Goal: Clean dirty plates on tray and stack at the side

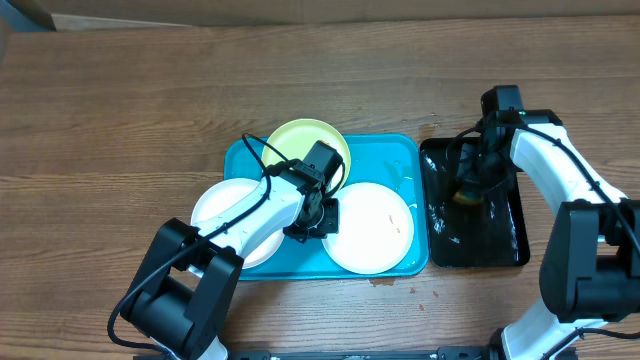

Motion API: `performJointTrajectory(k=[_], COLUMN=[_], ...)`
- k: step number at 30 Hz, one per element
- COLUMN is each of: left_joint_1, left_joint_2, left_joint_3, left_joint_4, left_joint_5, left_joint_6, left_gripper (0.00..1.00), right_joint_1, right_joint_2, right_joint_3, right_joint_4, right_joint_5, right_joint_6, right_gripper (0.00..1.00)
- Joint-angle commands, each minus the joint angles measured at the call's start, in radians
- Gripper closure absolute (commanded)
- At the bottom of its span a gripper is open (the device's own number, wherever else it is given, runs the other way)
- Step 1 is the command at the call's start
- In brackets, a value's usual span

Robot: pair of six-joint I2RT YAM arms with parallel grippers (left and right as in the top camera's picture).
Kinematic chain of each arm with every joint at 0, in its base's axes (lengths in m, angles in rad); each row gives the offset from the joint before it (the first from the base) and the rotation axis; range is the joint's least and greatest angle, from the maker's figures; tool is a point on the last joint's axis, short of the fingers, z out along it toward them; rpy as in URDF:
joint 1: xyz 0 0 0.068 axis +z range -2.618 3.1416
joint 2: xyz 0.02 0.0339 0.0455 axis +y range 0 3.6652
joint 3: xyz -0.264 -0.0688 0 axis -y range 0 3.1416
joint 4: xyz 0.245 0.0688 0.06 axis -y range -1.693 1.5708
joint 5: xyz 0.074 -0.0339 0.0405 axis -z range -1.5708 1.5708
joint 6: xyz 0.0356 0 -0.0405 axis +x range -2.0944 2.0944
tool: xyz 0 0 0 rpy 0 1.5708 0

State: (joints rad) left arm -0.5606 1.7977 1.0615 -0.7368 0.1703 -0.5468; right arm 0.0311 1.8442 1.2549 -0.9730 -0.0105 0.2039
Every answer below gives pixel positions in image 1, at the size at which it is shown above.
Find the green yellow sponge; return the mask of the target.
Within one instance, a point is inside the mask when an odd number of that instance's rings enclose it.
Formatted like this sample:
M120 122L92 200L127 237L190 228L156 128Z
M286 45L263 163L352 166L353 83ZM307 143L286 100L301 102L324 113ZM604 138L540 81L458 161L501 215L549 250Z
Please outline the green yellow sponge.
M464 206L477 206L484 201L484 196L477 191L459 188L454 192L452 200Z

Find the mint rimmed white plate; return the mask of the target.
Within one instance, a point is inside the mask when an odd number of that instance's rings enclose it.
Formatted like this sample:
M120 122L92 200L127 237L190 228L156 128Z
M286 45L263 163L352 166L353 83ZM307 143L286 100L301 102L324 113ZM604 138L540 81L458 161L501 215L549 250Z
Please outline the mint rimmed white plate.
M396 192L364 182L342 188L335 199L338 232L322 240L331 260L347 271L374 275L404 259L414 239L414 222Z

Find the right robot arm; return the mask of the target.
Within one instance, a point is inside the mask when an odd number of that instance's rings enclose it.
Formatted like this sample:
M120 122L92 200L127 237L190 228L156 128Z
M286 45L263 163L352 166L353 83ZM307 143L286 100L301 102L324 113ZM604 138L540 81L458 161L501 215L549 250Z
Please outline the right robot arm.
M543 195L555 221L539 272L540 299L497 331L488 359L573 359L587 335L636 340L607 329L639 310L639 203L611 186L580 155L551 110L527 110L515 85L481 97L455 167L453 201L476 205L517 171Z

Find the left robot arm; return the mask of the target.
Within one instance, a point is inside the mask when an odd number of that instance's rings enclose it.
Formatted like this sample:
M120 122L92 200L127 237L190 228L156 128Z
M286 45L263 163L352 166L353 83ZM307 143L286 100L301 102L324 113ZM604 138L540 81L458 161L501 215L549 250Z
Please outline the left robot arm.
M195 226L176 218L156 232L107 332L117 345L153 350L159 359L226 359L218 338L248 255L277 231L300 243L339 230L332 177L345 172L340 154L317 141L303 159L263 165L256 188ZM118 317L149 337L119 338Z

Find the green rimmed plate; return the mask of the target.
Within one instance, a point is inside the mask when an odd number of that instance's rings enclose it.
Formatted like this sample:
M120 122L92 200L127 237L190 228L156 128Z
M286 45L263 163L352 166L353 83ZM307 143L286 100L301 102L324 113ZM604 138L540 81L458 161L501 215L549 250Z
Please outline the green rimmed plate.
M334 148L344 161L331 180L330 189L342 188L349 176L351 167L351 153L345 138L332 125L311 118L292 120L277 128L267 139L287 159L303 160L311 147L317 142Z

